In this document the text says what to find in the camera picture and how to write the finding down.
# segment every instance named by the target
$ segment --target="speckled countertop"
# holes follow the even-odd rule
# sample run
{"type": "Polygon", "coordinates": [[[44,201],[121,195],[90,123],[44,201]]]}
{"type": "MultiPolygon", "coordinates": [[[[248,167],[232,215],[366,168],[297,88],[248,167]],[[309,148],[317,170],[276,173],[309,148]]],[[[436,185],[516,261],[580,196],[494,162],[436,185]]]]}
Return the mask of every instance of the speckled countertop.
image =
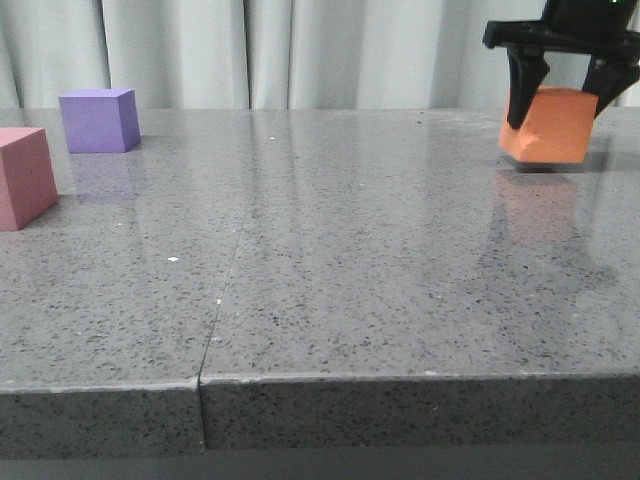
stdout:
{"type": "Polygon", "coordinates": [[[141,110],[0,232],[0,457],[640,439],[640,111],[141,110]]]}

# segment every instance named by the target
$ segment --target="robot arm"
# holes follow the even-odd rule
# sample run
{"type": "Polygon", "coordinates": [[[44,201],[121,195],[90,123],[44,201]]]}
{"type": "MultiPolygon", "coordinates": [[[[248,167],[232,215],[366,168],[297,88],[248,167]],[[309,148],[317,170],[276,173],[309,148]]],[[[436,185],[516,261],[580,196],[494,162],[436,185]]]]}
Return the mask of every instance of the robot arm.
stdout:
{"type": "Polygon", "coordinates": [[[522,125],[549,66],[546,51],[591,55],[582,90],[596,115],[640,79],[640,34],[627,31],[637,0],[547,0],[540,20],[487,24],[483,42],[506,47],[511,76],[507,121],[522,125]]]}

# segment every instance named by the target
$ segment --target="orange cube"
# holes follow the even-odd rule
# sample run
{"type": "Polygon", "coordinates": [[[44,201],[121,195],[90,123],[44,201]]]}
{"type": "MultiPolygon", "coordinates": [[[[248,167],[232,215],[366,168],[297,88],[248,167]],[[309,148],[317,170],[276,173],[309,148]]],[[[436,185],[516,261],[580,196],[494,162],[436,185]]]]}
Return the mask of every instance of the orange cube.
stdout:
{"type": "Polygon", "coordinates": [[[502,121],[500,147],[524,163],[582,163],[598,96],[561,87],[540,87],[522,126],[502,121]]]}

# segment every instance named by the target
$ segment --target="foam block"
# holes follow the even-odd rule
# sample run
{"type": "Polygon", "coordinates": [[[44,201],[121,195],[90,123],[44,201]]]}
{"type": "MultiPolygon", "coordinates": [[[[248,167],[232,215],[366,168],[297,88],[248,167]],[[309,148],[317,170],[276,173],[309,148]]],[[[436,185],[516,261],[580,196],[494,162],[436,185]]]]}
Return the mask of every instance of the foam block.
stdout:
{"type": "Polygon", "coordinates": [[[0,128],[0,230],[20,230],[58,202],[42,128],[0,128]]]}
{"type": "Polygon", "coordinates": [[[507,123],[500,147],[519,162],[582,163],[587,153],[598,97],[560,87],[540,87],[518,130],[507,123]]]}
{"type": "Polygon", "coordinates": [[[59,102],[70,153],[127,152],[140,143],[133,89],[76,90],[59,102]]]}

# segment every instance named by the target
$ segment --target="white curtain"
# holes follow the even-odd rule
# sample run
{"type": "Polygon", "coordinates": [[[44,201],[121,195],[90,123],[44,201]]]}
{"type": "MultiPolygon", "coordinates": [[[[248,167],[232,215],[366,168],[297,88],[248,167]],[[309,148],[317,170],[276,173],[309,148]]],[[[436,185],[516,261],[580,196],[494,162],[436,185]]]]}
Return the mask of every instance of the white curtain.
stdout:
{"type": "MultiPolygon", "coordinates": [[[[501,106],[488,20],[545,0],[0,0],[0,108],[51,108],[76,88],[131,87],[140,106],[501,106]]],[[[547,83],[588,59],[549,55],[547,83]]],[[[623,100],[640,104],[640,90],[623,100]]]]}

